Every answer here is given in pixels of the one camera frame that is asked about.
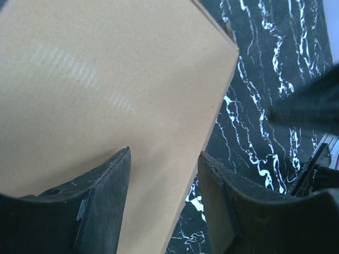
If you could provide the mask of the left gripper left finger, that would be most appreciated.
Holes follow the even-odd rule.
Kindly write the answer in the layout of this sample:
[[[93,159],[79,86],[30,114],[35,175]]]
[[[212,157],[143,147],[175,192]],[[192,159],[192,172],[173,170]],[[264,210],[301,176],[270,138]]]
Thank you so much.
[[[1,195],[1,253],[116,253],[130,170],[124,148],[38,196]]]

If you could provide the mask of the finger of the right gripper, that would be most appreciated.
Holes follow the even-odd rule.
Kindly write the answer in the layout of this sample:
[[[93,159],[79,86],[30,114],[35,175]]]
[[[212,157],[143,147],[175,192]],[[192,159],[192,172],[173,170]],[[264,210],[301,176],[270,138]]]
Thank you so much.
[[[338,132],[338,64],[269,108],[274,125]]]

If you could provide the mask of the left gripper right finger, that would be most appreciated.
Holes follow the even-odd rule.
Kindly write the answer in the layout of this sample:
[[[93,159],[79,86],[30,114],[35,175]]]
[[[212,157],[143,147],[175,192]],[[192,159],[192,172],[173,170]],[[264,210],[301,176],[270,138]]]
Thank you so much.
[[[338,253],[338,189],[294,197],[198,158],[213,253]]]

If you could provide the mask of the cardboard box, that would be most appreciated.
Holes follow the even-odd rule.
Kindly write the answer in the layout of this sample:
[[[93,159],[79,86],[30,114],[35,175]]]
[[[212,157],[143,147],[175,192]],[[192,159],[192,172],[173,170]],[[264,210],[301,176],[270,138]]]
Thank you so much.
[[[7,1],[1,192],[40,193],[129,147],[118,253],[164,253],[238,54],[198,1]]]

